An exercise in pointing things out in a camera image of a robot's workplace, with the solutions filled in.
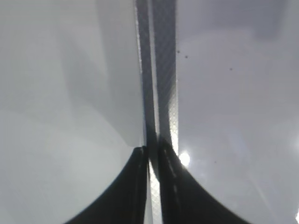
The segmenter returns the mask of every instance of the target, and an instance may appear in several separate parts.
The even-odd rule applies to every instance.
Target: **curved black shape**
[[[66,224],[143,224],[147,163],[147,148],[135,148],[110,187]]]
[[[209,195],[164,140],[158,164],[164,224],[248,224]]]

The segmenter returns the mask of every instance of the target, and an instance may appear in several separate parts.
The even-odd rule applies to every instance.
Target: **glossy white panel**
[[[134,1],[0,2],[0,223],[67,221],[142,130]]]
[[[178,0],[179,155],[253,224],[299,208],[299,1]]]

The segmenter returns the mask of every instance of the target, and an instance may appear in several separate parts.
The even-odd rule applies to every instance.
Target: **white surface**
[[[178,0],[179,154],[253,224],[296,223],[298,11],[297,0]]]
[[[60,224],[143,144],[134,1],[0,1],[0,223]]]

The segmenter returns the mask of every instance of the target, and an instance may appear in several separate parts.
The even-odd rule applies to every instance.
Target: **carbon fiber strip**
[[[145,120],[145,139],[149,148],[149,180],[152,223],[161,224],[160,186],[157,180],[157,98],[155,84],[155,54],[152,27],[151,4],[147,0],[136,0],[137,39],[139,45],[140,70],[142,73],[143,107]]]
[[[178,152],[176,1],[153,0],[160,135]]]
[[[178,150],[176,88],[176,2],[136,0],[137,31],[145,116],[149,147],[149,177],[153,223],[162,223],[157,171],[157,135]]]

